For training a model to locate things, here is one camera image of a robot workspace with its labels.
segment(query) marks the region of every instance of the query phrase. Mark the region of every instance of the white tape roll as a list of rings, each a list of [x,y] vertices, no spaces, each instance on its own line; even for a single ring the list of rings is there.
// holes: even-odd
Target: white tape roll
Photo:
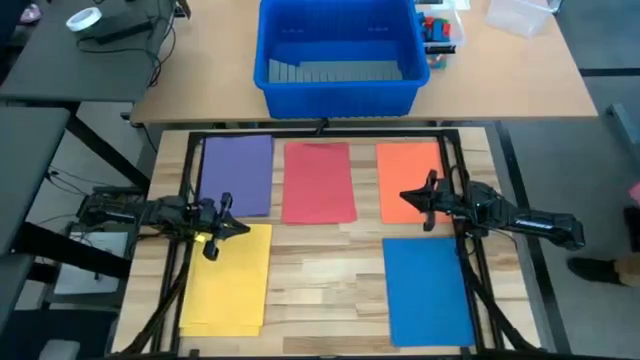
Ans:
[[[101,17],[102,13],[97,7],[86,8],[70,17],[67,20],[67,27],[73,32],[81,31],[97,23]]]

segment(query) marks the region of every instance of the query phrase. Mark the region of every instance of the black shoe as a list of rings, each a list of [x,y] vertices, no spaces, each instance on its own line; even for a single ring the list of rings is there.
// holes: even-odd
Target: black shoe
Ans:
[[[640,252],[640,208],[629,206],[624,208],[624,222],[631,238],[631,251]]]
[[[567,266],[572,273],[584,280],[622,285],[613,261],[571,258],[567,260]]]

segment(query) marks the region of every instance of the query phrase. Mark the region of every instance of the light wood desk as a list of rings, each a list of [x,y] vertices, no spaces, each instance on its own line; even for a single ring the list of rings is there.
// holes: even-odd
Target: light wood desk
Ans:
[[[134,122],[271,121],[253,82],[259,0],[193,0]],[[405,120],[585,118],[597,112],[555,19],[524,39],[485,24],[489,0],[461,11],[467,42],[432,72]]]
[[[471,178],[499,189],[483,128],[459,129]],[[163,134],[149,198],[178,194],[187,150],[188,131]],[[274,152],[271,214],[245,218],[246,223],[274,225],[265,324],[259,337],[182,338],[180,353],[198,348],[201,356],[454,354],[454,347],[397,349],[390,345],[383,237],[451,236],[450,224],[424,233],[419,224],[387,225],[380,221],[375,144],[416,142],[425,138],[305,138],[305,142],[346,141],[351,144],[353,190],[358,220],[351,224],[286,226],[281,224],[284,144]],[[197,178],[196,149],[192,182]],[[518,255],[502,236],[484,239],[486,259],[497,303],[530,342],[539,344]],[[137,245],[113,351],[128,345],[153,313],[160,293],[168,242],[144,240]],[[485,341],[490,332],[480,306]],[[167,316],[163,348],[168,349],[173,315]]]

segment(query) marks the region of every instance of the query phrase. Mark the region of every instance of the blue crate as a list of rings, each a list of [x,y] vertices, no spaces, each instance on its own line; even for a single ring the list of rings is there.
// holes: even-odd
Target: blue crate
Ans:
[[[271,117],[408,114],[429,80],[415,17],[412,0],[262,0],[254,81]],[[366,64],[382,69],[389,62],[397,77],[314,70],[337,64],[367,72]],[[276,76],[274,69],[282,70]]]

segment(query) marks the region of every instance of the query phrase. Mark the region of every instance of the floor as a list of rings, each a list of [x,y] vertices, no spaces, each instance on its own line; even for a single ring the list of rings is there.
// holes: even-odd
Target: floor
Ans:
[[[636,0],[565,0],[558,22],[580,68],[640,66],[640,2]],[[622,103],[640,121],[640,78],[585,79],[601,114],[611,103]],[[80,118],[119,149],[130,161],[150,174],[154,154],[144,133],[119,118],[130,104],[83,104]],[[565,261],[573,255],[609,259],[627,254],[629,241],[621,211],[632,204],[626,191],[640,180],[640,168],[609,131],[610,119],[599,122],[519,122],[507,128],[529,201],[534,208],[575,214],[584,222],[587,246],[576,254],[543,240],[543,251],[571,350],[576,354],[640,358],[640,289],[584,282],[573,276]],[[162,129],[150,129],[158,143]],[[501,186],[513,196],[498,136],[488,128]],[[121,176],[86,150],[72,135],[63,139],[53,164],[76,175],[113,184],[126,184]],[[90,184],[77,183],[84,191]],[[38,222],[72,213],[80,198],[43,184],[29,220]],[[48,222],[58,230],[68,218]],[[526,257],[526,247],[520,246]],[[528,272],[534,312],[544,318],[544,307],[535,279]],[[41,288],[29,284],[21,308],[36,306]],[[548,325],[539,321],[543,343],[553,349]]]

